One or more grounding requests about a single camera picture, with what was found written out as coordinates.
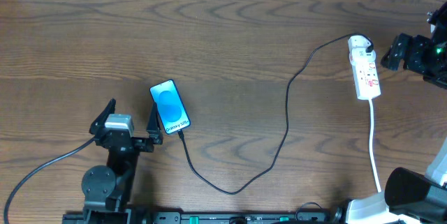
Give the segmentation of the white power strip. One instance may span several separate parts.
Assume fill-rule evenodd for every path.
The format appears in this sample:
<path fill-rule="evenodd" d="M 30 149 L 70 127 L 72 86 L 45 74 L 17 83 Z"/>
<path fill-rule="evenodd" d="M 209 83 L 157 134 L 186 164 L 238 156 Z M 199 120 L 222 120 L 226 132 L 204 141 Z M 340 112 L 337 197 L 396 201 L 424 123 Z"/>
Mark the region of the white power strip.
<path fill-rule="evenodd" d="M 357 66 L 351 65 L 356 95 L 359 100 L 372 100 L 381 95 L 375 61 Z"/>

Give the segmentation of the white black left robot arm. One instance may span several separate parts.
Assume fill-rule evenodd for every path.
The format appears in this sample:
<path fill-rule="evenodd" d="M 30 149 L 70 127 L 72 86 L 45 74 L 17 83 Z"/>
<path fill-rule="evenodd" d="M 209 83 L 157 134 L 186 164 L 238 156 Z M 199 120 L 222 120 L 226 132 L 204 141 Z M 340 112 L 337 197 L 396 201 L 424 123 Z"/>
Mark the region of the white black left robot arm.
<path fill-rule="evenodd" d="M 85 195 L 84 223 L 144 223 L 146 213 L 128 206 L 139 155 L 152 153 L 163 143 L 157 104 L 149 116 L 147 137 L 136 137 L 132 116 L 115 112 L 113 98 L 91 123 L 89 132 L 97 146 L 108 150 L 105 165 L 85 172 L 82 192 Z"/>

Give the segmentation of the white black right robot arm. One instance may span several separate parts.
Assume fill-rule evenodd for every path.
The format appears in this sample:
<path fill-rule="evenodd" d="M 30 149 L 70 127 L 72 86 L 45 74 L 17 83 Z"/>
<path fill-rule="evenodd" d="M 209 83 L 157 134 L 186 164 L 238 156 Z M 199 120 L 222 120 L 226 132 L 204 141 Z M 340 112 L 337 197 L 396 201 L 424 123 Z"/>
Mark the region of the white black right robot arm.
<path fill-rule="evenodd" d="M 356 95 L 369 103 L 368 152 L 376 193 L 350 200 L 338 207 L 333 223 L 445 223 L 446 147 L 442 146 L 424 174 L 403 167 L 392 171 L 381 186 L 374 157 L 374 104 L 381 90 L 376 71 L 376 53 L 371 40 L 360 34 L 348 39 Z M 426 82 L 446 86 L 446 43 L 423 36 L 398 35 L 381 59 L 389 70 L 403 67 L 423 76 Z"/>

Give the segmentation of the blue Galaxy smartphone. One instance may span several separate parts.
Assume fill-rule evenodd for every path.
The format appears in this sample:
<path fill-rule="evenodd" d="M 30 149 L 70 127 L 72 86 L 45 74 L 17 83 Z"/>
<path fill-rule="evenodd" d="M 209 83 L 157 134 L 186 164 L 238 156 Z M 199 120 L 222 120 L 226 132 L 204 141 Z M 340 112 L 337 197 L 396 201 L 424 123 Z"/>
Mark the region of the blue Galaxy smartphone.
<path fill-rule="evenodd" d="M 170 135 L 191 125 L 174 80 L 167 80 L 149 89 L 156 103 L 163 129 Z"/>

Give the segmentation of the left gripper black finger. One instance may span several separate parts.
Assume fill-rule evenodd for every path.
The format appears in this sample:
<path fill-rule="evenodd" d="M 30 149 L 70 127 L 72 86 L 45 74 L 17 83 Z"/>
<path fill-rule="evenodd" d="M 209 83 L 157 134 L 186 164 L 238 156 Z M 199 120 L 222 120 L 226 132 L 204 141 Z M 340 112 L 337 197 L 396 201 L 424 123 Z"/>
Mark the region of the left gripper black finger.
<path fill-rule="evenodd" d="M 89 128 L 89 133 L 92 135 L 97 134 L 97 132 L 105 126 L 105 122 L 110 114 L 115 113 L 116 100 L 112 98 L 106 105 L 105 109 L 100 113 L 97 118 L 91 123 Z"/>
<path fill-rule="evenodd" d="M 159 122 L 159 111 L 157 103 L 153 103 L 149 121 L 146 127 L 146 132 L 153 140 L 163 140 L 163 134 L 161 132 L 161 126 Z"/>

